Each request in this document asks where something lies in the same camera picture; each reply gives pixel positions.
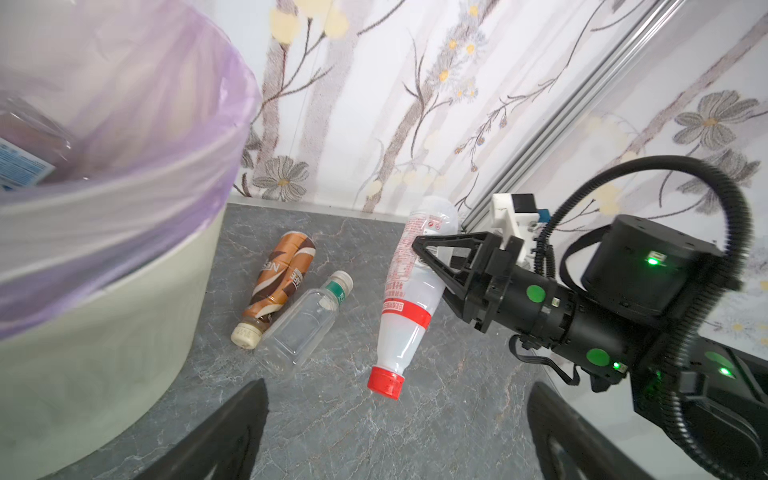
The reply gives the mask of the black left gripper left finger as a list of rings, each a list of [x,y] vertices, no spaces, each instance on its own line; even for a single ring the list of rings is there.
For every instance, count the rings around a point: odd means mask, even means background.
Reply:
[[[249,479],[269,414],[266,382],[247,383],[139,479]]]

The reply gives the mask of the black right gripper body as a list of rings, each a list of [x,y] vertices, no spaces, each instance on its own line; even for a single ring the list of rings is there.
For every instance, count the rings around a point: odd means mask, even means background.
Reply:
[[[485,273],[485,321],[515,332],[509,342],[523,363],[545,366],[566,384],[580,374],[593,384],[618,384],[636,365],[636,327],[552,278],[517,265],[523,241],[492,251]]]

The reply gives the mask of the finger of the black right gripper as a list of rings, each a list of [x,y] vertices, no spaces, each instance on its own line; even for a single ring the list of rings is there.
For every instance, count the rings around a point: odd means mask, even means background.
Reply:
[[[454,297],[466,300],[482,295],[483,288],[489,283],[486,266],[500,245],[499,235],[475,232],[418,236],[412,243],[412,250]]]

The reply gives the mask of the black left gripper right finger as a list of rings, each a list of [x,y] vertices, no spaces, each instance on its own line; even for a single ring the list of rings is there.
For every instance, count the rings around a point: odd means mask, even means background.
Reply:
[[[534,384],[526,413],[545,479],[650,477],[547,384]]]

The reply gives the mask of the clear bottle red cap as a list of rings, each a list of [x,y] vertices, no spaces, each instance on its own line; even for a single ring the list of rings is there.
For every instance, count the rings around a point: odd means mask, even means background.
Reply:
[[[385,283],[377,358],[368,388],[400,398],[410,365],[445,290],[444,282],[414,252],[419,236],[454,235],[458,212],[449,200],[427,196],[411,212],[395,249]]]

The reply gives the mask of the clear bottle green cap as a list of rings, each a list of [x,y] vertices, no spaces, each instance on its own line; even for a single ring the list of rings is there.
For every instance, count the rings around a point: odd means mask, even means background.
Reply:
[[[337,270],[321,287],[307,290],[263,337],[258,349],[265,368],[282,377],[299,370],[333,326],[353,288],[352,277]]]

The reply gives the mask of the clear bottle blue label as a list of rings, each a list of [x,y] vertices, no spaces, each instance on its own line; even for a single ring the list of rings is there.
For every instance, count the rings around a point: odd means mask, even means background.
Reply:
[[[1,190],[37,186],[71,166],[73,137],[26,101],[1,97]]]

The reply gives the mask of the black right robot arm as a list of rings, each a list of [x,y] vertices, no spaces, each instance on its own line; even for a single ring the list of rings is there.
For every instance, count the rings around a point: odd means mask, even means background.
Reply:
[[[594,247],[580,281],[550,238],[562,219],[600,186],[644,171],[669,170],[701,181],[725,217],[723,247],[647,218],[621,214],[574,241]],[[658,426],[691,460],[720,479],[767,475],[767,364],[701,336],[721,298],[742,286],[752,216],[736,182],[720,168],[679,156],[642,157],[580,186],[535,237],[534,266],[517,257],[518,237],[491,232],[419,236],[414,253],[445,284],[444,301],[479,331],[508,328],[523,363],[570,361],[561,380],[588,375],[596,393],[629,380],[636,413]]]

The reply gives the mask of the cream plastic waste bin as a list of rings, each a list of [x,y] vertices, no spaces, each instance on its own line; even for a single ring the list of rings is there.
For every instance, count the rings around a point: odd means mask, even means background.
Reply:
[[[39,479],[79,461],[169,389],[193,343],[222,222],[2,341],[2,478]]]

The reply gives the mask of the brown coffee bottle near bin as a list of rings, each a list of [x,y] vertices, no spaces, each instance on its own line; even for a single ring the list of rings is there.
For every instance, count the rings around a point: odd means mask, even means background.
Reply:
[[[256,281],[249,305],[231,334],[238,347],[253,350],[273,324],[274,317],[301,286],[316,247],[305,233],[286,232],[270,253]]]

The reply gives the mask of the pink bin liner bag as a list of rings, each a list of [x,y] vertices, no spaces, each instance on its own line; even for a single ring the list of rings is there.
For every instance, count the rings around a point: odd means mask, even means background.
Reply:
[[[1,335],[73,308],[209,224],[260,103],[226,34],[185,1],[5,1],[1,95],[71,154],[1,194]]]

